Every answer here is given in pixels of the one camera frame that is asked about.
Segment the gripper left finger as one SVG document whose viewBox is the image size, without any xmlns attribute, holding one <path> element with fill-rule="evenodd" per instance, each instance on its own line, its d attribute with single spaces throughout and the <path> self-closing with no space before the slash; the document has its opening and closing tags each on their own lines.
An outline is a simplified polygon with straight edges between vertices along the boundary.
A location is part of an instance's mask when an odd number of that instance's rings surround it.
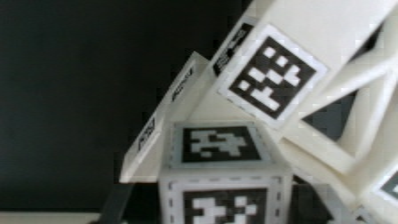
<svg viewBox="0 0 398 224">
<path fill-rule="evenodd" d="M 116 184 L 103 204 L 96 224 L 121 224 L 134 184 Z"/>
</svg>

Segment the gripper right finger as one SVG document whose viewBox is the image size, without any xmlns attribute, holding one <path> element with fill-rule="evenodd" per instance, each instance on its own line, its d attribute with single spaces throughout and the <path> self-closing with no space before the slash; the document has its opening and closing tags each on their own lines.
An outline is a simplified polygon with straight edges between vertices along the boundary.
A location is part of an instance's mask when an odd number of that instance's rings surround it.
<svg viewBox="0 0 398 224">
<path fill-rule="evenodd" d="M 327 184 L 293 186 L 293 224 L 356 224 L 356 219 Z"/>
</svg>

